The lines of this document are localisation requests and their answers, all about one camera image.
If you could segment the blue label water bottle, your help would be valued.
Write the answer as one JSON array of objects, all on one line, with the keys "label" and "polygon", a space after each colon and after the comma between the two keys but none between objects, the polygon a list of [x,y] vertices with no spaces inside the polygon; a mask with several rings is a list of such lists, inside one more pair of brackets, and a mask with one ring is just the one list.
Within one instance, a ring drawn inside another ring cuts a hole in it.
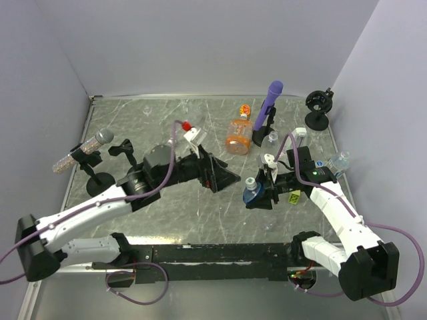
[{"label": "blue label water bottle", "polygon": [[243,202],[248,205],[259,198],[264,191],[264,186],[254,177],[248,177],[245,180],[245,189],[243,192]]}]

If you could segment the clear bottle white cap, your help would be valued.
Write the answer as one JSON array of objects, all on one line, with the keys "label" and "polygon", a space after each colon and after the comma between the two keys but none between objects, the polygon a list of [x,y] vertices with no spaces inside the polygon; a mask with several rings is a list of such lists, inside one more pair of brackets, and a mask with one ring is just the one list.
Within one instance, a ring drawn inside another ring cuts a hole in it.
[{"label": "clear bottle white cap", "polygon": [[143,109],[143,114],[144,114],[144,115],[146,115],[146,116],[150,116],[150,115],[151,115],[151,112],[152,112],[152,109],[151,109],[151,107],[150,107],[150,106],[146,106],[146,107]]}]

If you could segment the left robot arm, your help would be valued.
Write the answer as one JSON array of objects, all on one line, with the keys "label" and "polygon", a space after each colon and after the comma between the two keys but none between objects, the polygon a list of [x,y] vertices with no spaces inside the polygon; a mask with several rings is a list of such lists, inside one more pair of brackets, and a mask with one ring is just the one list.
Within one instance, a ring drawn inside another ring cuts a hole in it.
[{"label": "left robot arm", "polygon": [[39,281],[62,267],[82,263],[126,267],[135,254],[125,235],[112,233],[100,239],[83,239],[81,235],[157,201],[164,187],[197,179],[203,187],[217,193],[240,181],[226,162],[202,146],[197,149],[183,158],[175,158],[171,147],[158,145],[135,171],[99,195],[48,217],[21,218],[15,242],[26,280]]}]

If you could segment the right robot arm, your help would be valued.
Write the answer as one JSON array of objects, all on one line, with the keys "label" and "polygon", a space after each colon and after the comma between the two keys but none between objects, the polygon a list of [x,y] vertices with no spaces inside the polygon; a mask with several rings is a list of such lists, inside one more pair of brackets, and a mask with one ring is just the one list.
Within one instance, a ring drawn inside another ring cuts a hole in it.
[{"label": "right robot arm", "polygon": [[342,247],[326,241],[315,231],[295,235],[290,245],[294,263],[317,263],[333,273],[342,291],[352,301],[368,298],[395,288],[399,251],[395,244],[385,243],[357,214],[328,167],[316,167],[307,147],[300,147],[292,161],[294,168],[280,173],[272,154],[257,158],[259,171],[247,180],[250,189],[261,190],[248,203],[248,209],[271,210],[279,196],[302,191],[320,209],[338,236]]}]

